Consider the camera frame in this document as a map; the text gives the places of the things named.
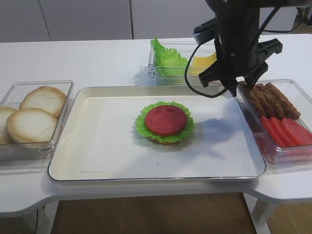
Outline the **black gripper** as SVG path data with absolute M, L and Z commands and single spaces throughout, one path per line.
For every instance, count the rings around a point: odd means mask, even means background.
M 260 77 L 268 71 L 266 60 L 272 54 L 282 52 L 278 39 L 259 42 L 258 27 L 217 23 L 214 45 L 217 60 L 199 74 L 202 86 L 212 81 L 221 81 L 224 88 L 236 97 L 237 77 L 244 77 L 248 87 L 253 88 Z

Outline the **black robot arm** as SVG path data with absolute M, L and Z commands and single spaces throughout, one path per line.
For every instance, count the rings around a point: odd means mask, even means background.
M 194 29 L 199 46 L 213 40 L 217 60 L 199 74 L 203 87 L 220 81 L 224 90 L 236 96 L 237 77 L 254 87 L 268 70 L 266 59 L 282 52 L 278 39 L 259 42 L 259 36 L 282 7 L 307 7 L 310 0 L 209 0 L 215 17 Z

